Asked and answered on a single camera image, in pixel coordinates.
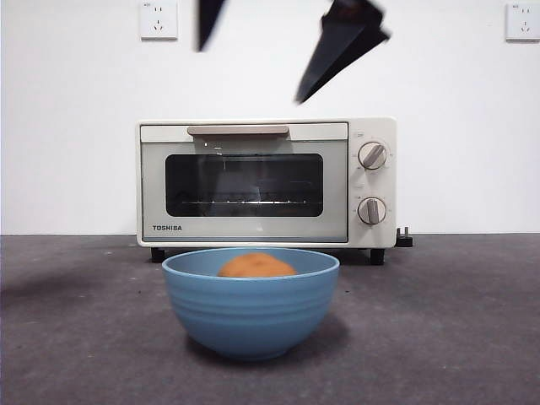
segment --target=toaster oven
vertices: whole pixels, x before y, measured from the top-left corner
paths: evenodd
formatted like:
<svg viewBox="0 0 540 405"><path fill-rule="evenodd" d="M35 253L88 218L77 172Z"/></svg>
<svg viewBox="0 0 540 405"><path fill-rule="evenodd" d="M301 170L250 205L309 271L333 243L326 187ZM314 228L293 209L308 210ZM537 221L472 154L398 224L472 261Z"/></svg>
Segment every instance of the toaster oven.
<svg viewBox="0 0 540 405"><path fill-rule="evenodd" d="M396 242L391 118L141 121L137 239L166 247L369 248Z"/></svg>

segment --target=oven window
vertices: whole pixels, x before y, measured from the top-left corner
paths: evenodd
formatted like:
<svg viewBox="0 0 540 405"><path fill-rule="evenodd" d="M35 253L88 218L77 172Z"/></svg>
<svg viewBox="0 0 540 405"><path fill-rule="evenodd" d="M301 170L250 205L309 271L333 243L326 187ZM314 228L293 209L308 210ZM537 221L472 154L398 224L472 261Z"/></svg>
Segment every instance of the oven window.
<svg viewBox="0 0 540 405"><path fill-rule="evenodd" d="M319 154L172 154L165 161L173 217L317 217Z"/></svg>

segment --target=ceramic bowl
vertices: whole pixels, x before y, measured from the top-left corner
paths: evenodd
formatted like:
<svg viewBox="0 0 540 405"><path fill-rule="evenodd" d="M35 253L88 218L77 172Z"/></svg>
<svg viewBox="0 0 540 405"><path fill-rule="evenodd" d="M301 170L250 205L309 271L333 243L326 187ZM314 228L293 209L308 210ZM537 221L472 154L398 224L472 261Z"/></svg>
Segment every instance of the ceramic bowl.
<svg viewBox="0 0 540 405"><path fill-rule="evenodd" d="M229 260L263 252L293 276L218 277ZM339 260L316 251L224 248L191 251L163 262L172 309L197 342L238 360L271 359L306 339L327 313Z"/></svg>

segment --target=electrical outlet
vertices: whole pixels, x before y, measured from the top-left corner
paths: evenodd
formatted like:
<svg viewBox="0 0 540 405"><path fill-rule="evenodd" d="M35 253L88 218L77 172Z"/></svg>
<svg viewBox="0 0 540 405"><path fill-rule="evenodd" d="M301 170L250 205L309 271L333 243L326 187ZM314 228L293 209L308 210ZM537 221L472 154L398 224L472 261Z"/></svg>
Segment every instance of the electrical outlet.
<svg viewBox="0 0 540 405"><path fill-rule="evenodd" d="M144 2L139 7L139 31L143 40L175 40L178 38L176 2Z"/></svg>
<svg viewBox="0 0 540 405"><path fill-rule="evenodd" d="M506 4L506 39L540 41L540 2Z"/></svg>

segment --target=black object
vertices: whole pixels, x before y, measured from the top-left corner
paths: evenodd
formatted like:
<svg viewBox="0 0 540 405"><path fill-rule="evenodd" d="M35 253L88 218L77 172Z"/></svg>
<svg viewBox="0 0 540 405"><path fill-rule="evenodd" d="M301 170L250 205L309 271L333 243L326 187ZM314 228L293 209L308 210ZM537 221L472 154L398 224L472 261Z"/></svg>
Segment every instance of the black object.
<svg viewBox="0 0 540 405"><path fill-rule="evenodd" d="M349 64L390 38L381 30L383 13L368 0L335 0L322 17L322 34L296 100L303 103Z"/></svg>
<svg viewBox="0 0 540 405"><path fill-rule="evenodd" d="M413 237L408 234L408 226L405 227L405 234L402 234L402 230L397 228L396 232L396 247L413 247Z"/></svg>
<svg viewBox="0 0 540 405"><path fill-rule="evenodd" d="M199 51L203 50L212 34L213 26L216 24L223 3L225 0L199 0Z"/></svg>
<svg viewBox="0 0 540 405"><path fill-rule="evenodd" d="M385 264L385 250L371 249L370 264L372 266L382 266L383 264Z"/></svg>
<svg viewBox="0 0 540 405"><path fill-rule="evenodd" d="M152 263L161 263L165 260L165 250L158 247L151 247L152 251Z"/></svg>

